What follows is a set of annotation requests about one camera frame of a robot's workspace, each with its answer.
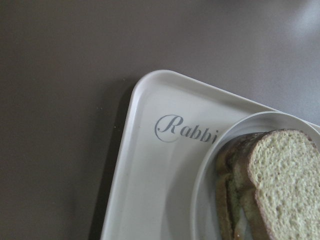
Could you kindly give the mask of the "white round plate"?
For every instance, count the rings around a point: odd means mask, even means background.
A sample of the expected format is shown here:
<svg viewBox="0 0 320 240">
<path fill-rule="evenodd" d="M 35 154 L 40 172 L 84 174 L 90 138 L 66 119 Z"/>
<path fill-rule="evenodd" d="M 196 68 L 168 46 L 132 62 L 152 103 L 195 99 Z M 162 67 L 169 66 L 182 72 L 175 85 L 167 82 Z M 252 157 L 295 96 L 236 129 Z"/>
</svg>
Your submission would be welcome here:
<svg viewBox="0 0 320 240">
<path fill-rule="evenodd" d="M 192 191 L 190 205 L 190 236 L 192 240 L 220 240 L 216 210 L 216 155 L 228 141 L 249 133 L 269 132 L 277 129 L 297 129 L 311 137 L 320 146 L 320 127 L 313 123 L 276 111 L 258 112 L 247 116 L 227 128 L 205 155 Z"/>
</svg>

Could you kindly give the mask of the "bread slice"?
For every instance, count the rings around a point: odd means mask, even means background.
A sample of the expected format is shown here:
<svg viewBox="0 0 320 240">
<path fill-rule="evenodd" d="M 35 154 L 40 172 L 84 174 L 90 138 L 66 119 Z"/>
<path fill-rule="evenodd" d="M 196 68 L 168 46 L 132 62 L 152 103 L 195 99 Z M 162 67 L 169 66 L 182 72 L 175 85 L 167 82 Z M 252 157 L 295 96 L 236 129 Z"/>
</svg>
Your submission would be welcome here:
<svg viewBox="0 0 320 240">
<path fill-rule="evenodd" d="M 320 238 L 320 153 L 305 133 L 264 135 L 253 146 L 248 176 L 272 240 Z"/>
<path fill-rule="evenodd" d="M 262 132 L 254 132 L 237 136 L 225 143 L 216 155 L 216 211 L 224 240 L 240 240 L 244 237 L 247 224 L 241 213 L 233 167 L 245 148 L 261 135 Z"/>
</svg>

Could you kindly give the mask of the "cream rabbit tray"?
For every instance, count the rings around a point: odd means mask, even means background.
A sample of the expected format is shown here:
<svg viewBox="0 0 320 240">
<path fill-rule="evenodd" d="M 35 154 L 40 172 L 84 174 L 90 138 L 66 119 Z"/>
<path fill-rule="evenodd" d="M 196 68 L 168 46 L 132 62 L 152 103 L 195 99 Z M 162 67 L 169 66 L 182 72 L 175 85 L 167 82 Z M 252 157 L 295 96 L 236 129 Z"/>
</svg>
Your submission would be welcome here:
<svg viewBox="0 0 320 240">
<path fill-rule="evenodd" d="M 192 240 L 195 180 L 234 123 L 279 112 L 170 70 L 135 85 L 112 180 L 103 240 Z"/>
</svg>

